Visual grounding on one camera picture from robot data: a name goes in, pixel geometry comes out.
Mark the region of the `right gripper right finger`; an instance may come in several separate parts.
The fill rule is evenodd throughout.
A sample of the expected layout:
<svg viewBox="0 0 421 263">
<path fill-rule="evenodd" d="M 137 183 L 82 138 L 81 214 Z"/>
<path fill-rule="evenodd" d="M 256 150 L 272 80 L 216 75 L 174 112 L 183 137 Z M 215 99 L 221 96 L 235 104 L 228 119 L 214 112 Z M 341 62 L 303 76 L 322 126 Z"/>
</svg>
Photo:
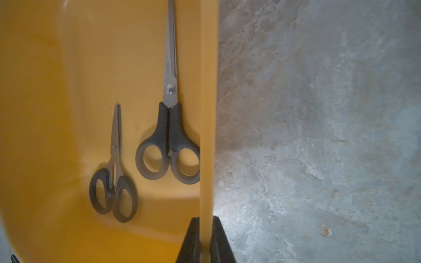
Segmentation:
<svg viewBox="0 0 421 263">
<path fill-rule="evenodd" d="M 216 216 L 213 217 L 213 232 L 210 247 L 211 263 L 236 263 L 221 221 Z"/>
</svg>

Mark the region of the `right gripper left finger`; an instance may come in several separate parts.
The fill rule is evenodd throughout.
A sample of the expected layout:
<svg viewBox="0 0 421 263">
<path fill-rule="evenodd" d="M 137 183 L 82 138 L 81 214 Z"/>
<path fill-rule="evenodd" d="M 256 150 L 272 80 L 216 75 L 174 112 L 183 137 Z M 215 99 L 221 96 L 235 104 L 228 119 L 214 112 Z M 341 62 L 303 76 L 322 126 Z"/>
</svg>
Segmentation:
<svg viewBox="0 0 421 263">
<path fill-rule="evenodd" d="M 201 254 L 200 218 L 192 218 L 176 263 L 199 263 Z"/>
</svg>

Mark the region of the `small silver blade scissors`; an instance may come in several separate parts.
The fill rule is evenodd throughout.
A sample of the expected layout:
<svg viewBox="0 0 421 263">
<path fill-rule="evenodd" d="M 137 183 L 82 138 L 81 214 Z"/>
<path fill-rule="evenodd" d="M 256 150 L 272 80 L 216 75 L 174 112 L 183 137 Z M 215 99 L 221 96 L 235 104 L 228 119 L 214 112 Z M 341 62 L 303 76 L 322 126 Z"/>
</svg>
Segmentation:
<svg viewBox="0 0 421 263">
<path fill-rule="evenodd" d="M 161 154 L 161 166 L 157 172 L 149 170 L 144 162 L 144 154 L 150 146 L 157 147 Z M 168 1 L 163 101 L 159 103 L 159 114 L 154 133 L 145 139 L 137 149 L 137 169 L 144 178 L 159 180 L 171 168 L 174 177 L 181 183 L 196 184 L 200 180 L 200 172 L 188 176 L 180 168 L 179 155 L 184 149 L 192 151 L 197 158 L 200 158 L 199 146 L 188 137 L 184 129 L 183 107 L 178 100 L 175 5 L 174 1 Z"/>
</svg>

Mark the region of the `yellow plastic storage box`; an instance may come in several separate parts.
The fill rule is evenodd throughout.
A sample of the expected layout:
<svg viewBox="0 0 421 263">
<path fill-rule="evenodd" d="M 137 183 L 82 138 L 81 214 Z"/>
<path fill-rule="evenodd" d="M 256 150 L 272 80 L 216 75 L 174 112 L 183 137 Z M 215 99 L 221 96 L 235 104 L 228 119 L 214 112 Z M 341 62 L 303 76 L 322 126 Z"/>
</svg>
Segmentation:
<svg viewBox="0 0 421 263">
<path fill-rule="evenodd" d="M 200 185 L 148 180 L 136 151 L 163 100 L 166 1 L 1 2 L 1 224 L 23 263 L 173 263 Z M 127 222 L 98 214 L 93 174 L 121 163 L 138 193 Z"/>
</svg>

